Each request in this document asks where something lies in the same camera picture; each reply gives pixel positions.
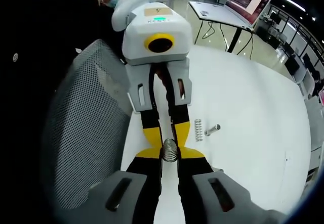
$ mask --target ceiling light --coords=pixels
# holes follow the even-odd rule
[[[299,8],[300,10],[302,10],[303,12],[306,11],[302,6],[298,5],[297,3],[293,2],[292,0],[286,0],[286,1],[288,1],[289,3],[295,5],[296,7],[298,7],[298,8]]]

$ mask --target coil spring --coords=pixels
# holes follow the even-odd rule
[[[173,139],[166,139],[162,147],[162,158],[166,162],[175,162],[178,159],[178,148]]]
[[[201,119],[196,119],[194,121],[194,133],[196,136],[196,142],[201,142],[203,140],[203,126],[201,124]]]

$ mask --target mesh chair back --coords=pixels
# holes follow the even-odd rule
[[[43,135],[41,177],[54,208],[86,201],[90,187],[120,169],[132,113],[121,63],[101,40],[73,61]],[[111,77],[119,70],[119,79]]]

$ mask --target metal bolt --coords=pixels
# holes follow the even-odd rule
[[[215,126],[213,126],[212,128],[205,130],[205,136],[209,137],[212,133],[220,130],[221,126],[219,124],[216,124]]]

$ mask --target monitor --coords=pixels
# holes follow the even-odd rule
[[[295,75],[296,71],[299,69],[299,65],[293,56],[290,56],[286,61],[285,67],[291,76]]]
[[[271,0],[227,0],[226,6],[234,10],[252,26],[258,21]]]
[[[276,13],[271,13],[270,18],[271,18],[272,21],[275,22],[276,24],[280,24],[281,18],[279,17],[278,14],[276,14]]]
[[[311,63],[310,58],[307,53],[305,53],[305,55],[303,56],[303,61],[304,61],[305,67],[309,70],[309,72],[312,75],[315,74],[316,69],[315,69],[314,65]]]

